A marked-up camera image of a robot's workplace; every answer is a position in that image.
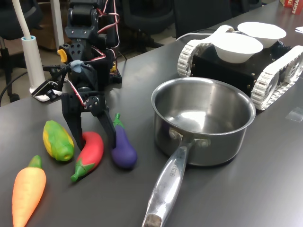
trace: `red chili pepper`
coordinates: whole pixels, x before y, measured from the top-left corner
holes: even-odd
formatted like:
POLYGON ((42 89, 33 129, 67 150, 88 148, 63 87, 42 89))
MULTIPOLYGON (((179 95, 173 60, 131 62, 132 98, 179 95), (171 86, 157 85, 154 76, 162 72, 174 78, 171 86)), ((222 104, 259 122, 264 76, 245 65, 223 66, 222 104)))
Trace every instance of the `red chili pepper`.
POLYGON ((75 174, 71 176, 71 180, 74 182, 78 177, 84 176, 96 168, 103 156, 104 143, 99 134, 88 131, 83 133, 83 138, 86 143, 77 158, 75 174))

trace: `toy carrot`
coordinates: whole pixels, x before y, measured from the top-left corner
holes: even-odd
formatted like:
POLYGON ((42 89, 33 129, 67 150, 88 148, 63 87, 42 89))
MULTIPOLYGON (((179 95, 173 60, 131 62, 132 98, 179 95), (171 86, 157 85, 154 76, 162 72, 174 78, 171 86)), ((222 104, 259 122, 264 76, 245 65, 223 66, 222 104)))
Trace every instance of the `toy carrot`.
POLYGON ((36 155, 15 179, 12 199, 14 227, 26 225, 41 199, 45 184, 46 176, 41 167, 41 158, 36 155))
POLYGON ((83 133, 83 138, 86 143, 77 158, 75 174, 71 176, 73 182, 77 181, 78 177, 84 176, 95 169, 103 156, 104 144, 99 134, 87 131, 83 133))

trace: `orange carrot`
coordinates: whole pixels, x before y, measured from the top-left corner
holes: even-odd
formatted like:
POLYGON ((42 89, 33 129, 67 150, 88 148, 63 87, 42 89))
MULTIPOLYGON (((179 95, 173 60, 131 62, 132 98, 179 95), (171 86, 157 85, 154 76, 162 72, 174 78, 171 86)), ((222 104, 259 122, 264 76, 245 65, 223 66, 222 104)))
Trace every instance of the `orange carrot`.
POLYGON ((41 199, 45 184, 46 176, 41 167, 41 158, 36 155, 15 179, 12 200, 14 227, 26 225, 41 199))

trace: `red box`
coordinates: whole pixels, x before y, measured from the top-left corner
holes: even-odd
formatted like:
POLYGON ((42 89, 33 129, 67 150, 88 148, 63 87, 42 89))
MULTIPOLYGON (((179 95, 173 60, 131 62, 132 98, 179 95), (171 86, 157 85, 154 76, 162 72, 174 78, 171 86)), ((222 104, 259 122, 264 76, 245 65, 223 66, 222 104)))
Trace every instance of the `red box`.
POLYGON ((293 0, 293 10, 292 13, 300 15, 303 7, 303 0, 293 0))
POLYGON ((289 8, 292 8, 293 7, 293 0, 280 0, 280 2, 282 3, 282 5, 284 7, 289 7, 289 8))

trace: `paper bowl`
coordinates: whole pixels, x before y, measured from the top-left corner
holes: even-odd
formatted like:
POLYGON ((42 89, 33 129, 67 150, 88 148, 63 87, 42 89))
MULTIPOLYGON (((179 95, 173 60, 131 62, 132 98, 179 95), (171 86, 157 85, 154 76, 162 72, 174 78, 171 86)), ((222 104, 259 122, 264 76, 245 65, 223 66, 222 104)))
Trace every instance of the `paper bowl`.
POLYGON ((259 40, 264 48, 271 47, 276 41, 286 36, 286 31, 280 27, 259 22, 239 24, 238 30, 259 40))
POLYGON ((220 59, 229 63, 246 62, 252 55, 263 50, 255 38, 237 33, 223 33, 212 40, 220 59))

